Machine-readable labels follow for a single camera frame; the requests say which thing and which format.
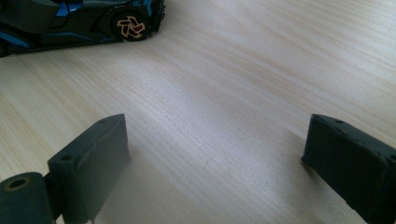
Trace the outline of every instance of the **wooden table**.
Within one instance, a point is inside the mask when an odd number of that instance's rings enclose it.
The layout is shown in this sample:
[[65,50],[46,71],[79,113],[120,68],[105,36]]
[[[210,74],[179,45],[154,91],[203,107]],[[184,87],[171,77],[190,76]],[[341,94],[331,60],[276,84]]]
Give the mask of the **wooden table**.
[[133,160],[95,223],[364,223],[300,158],[313,113],[396,147],[396,3],[166,5],[144,42],[0,60],[0,179],[124,113]]

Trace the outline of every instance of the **tire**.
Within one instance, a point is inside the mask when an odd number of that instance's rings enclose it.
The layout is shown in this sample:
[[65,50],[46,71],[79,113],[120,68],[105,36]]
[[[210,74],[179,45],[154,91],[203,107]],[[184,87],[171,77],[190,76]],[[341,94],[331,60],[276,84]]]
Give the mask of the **tire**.
[[7,45],[0,41],[0,58],[8,56]]
[[123,12],[112,23],[116,35],[127,41],[141,41],[149,35],[147,18],[135,12]]

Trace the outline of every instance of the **screw hole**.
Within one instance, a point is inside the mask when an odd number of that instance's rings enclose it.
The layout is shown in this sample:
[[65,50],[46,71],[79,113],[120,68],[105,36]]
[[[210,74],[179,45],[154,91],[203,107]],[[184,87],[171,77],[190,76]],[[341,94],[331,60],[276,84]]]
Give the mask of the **screw hole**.
[[62,161],[70,161],[70,160],[72,160],[71,156],[63,156],[62,157]]
[[30,182],[29,178],[21,178],[12,181],[11,183],[6,185],[6,191],[15,191],[18,189],[24,188]]

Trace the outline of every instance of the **blue toy car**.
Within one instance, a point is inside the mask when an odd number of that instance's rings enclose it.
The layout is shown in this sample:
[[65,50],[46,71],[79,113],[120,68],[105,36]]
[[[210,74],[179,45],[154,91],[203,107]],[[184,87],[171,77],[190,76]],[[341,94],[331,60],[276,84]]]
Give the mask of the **blue toy car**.
[[163,17],[163,0],[0,0],[0,57],[140,41]]

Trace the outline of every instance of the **cylindrical part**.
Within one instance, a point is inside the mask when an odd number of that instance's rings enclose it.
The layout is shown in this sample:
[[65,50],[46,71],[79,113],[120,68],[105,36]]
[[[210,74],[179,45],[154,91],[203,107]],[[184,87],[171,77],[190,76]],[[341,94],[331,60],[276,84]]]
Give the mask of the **cylindrical part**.
[[25,173],[0,183],[2,224],[52,224],[50,201],[43,176]]

